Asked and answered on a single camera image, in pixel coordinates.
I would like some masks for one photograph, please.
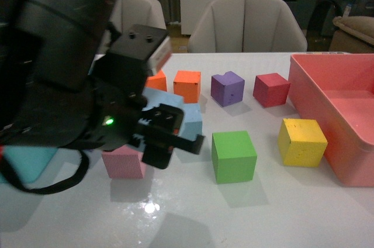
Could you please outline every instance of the sofa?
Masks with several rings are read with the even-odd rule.
[[[335,31],[329,51],[374,53],[374,17],[336,17]]]

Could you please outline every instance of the orange cube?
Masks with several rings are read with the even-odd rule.
[[[163,90],[168,92],[167,86],[166,86],[166,76],[162,70],[158,72],[153,77],[148,77],[146,82],[146,87]]]
[[[201,91],[200,71],[178,71],[174,78],[174,94],[184,97],[186,104],[199,102]]]

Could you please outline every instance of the green led light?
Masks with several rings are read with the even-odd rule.
[[[115,120],[113,118],[108,119],[105,123],[111,125]]]
[[[115,122],[115,120],[111,116],[104,117],[103,126],[105,125],[111,125]]]

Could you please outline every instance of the black cable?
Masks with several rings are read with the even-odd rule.
[[[0,158],[0,173],[8,181],[8,183],[13,185],[15,188],[17,188],[20,191],[28,192],[31,194],[40,194],[40,195],[56,194],[58,192],[65,191],[79,184],[83,180],[85,174],[87,173],[88,168],[89,168],[89,158],[84,151],[79,150],[79,153],[81,154],[81,163],[79,167],[77,168],[75,174],[71,176],[70,178],[57,182],[53,185],[49,185],[48,187],[44,187],[44,188],[25,187],[23,182],[20,180],[18,174],[16,173],[12,165],[9,163],[9,161],[5,158],[5,156],[2,156]]]

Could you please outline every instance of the wooden floor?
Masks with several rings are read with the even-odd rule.
[[[181,34],[181,25],[169,24],[167,30],[169,31],[173,53],[187,53],[189,36]]]

